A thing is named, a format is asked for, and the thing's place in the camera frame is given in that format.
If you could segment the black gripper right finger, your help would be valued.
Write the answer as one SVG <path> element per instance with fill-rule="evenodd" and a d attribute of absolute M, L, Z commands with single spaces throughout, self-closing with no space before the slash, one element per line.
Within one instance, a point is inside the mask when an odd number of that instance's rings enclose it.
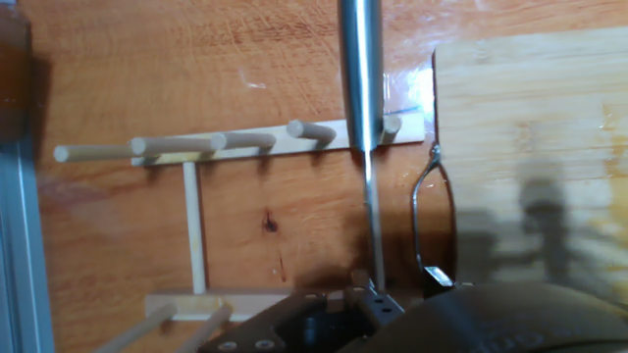
<path fill-rule="evenodd" d="M 455 289 L 455 282 L 439 267 L 423 268 L 425 297 L 434 297 Z"/>

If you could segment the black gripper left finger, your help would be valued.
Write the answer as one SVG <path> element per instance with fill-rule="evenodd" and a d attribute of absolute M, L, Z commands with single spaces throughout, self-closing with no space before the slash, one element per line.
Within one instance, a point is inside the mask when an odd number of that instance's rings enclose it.
<path fill-rule="evenodd" d="M 404 313 L 371 286 L 331 293 L 296 292 L 200 345 L 197 353 L 356 352 Z"/>

